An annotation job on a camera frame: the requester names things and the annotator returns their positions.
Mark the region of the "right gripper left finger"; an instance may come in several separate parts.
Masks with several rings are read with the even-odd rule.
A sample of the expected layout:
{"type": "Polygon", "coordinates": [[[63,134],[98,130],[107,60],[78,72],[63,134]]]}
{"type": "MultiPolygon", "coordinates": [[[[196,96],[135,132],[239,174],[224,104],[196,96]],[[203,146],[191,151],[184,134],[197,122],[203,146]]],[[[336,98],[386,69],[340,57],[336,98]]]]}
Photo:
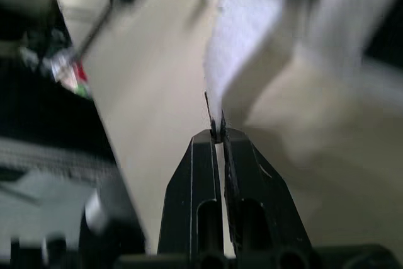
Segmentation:
{"type": "Polygon", "coordinates": [[[157,252],[224,252],[217,154],[209,130],[194,135],[165,193],[157,252]]]}

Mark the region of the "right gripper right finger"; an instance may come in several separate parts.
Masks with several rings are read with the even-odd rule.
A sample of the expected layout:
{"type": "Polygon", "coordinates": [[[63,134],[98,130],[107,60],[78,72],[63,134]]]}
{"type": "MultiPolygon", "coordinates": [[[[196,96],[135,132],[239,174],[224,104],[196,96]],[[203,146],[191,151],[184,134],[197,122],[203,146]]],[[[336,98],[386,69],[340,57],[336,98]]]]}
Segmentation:
{"type": "Polygon", "coordinates": [[[236,252],[312,244],[290,191],[270,162],[242,131],[221,120],[225,157],[225,201],[230,240],[236,252]]]}

